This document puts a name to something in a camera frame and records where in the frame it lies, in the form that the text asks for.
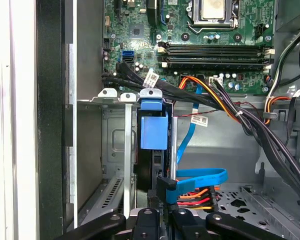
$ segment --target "silver screw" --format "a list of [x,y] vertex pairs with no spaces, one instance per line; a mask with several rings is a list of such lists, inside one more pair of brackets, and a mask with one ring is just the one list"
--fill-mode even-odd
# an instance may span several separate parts
[[115,214],[115,215],[113,215],[110,219],[113,220],[113,221],[116,221],[116,220],[119,220],[120,217],[119,217],[118,215]]
[[181,215],[184,215],[187,213],[187,211],[184,209],[179,209],[178,213],[180,213]]
[[264,88],[262,88],[262,91],[263,91],[264,93],[267,93],[267,92],[269,92],[269,88],[268,88],[267,86],[265,86]]
[[267,42],[270,42],[270,41],[272,40],[272,36],[266,36],[266,37],[264,38],[264,40],[266,40]]
[[215,220],[217,220],[217,221],[219,221],[219,220],[222,219],[222,217],[221,217],[220,215],[218,215],[218,214],[214,214],[212,217],[213,217]]

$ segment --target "green circuit board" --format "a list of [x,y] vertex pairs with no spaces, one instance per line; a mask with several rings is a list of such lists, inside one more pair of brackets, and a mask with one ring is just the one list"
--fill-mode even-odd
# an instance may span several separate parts
[[[158,62],[158,39],[160,41],[171,42],[173,44],[184,45],[243,45],[243,46],[268,46],[271,47],[275,0],[240,0],[238,27],[234,30],[207,31],[203,30],[199,34],[192,32],[187,22],[190,20],[187,15],[188,0],[162,0],[163,8],[161,15],[170,15],[166,25],[159,23],[157,28],[153,28],[148,23],[146,10],[146,0],[135,0],[134,7],[122,6],[120,11],[120,21],[115,13],[115,0],[105,0],[104,6],[104,33],[103,37],[111,41],[109,60],[104,61],[104,69],[113,73],[116,71],[116,63],[122,59],[122,51],[134,51],[134,62],[142,64],[144,67],[138,74],[145,78],[147,70],[152,68],[160,75],[160,78],[177,86],[184,75],[195,76],[204,74],[206,77],[219,76],[219,74],[230,74],[229,78],[223,78],[223,86],[228,93],[265,95],[265,77],[269,75],[267,71],[204,71],[203,69],[170,69],[162,68]],[[256,26],[267,24],[269,27],[263,32],[262,38],[255,38]],[[133,29],[138,30],[138,38],[132,36]],[[184,33],[189,34],[188,41],[182,40]],[[235,36],[241,35],[241,41],[235,41]],[[209,40],[210,35],[219,35],[219,39]],[[192,83],[187,85],[187,90],[194,92],[196,86]]]

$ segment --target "cpu socket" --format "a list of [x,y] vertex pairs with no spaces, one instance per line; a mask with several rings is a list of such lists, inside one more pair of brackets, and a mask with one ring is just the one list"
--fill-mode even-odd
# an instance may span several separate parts
[[239,22],[239,0],[190,0],[186,8],[188,27],[203,30],[233,30]]

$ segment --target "blue sata port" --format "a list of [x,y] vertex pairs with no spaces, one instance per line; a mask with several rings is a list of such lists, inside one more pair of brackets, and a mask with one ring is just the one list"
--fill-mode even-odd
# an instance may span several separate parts
[[135,51],[122,51],[123,58],[133,58],[135,56]]

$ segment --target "motherboard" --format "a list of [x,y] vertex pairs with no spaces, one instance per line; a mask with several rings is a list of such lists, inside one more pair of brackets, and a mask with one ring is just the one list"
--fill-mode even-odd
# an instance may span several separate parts
[[194,76],[231,94],[266,95],[274,8],[275,0],[104,0],[103,69],[116,75],[126,62],[175,86]]

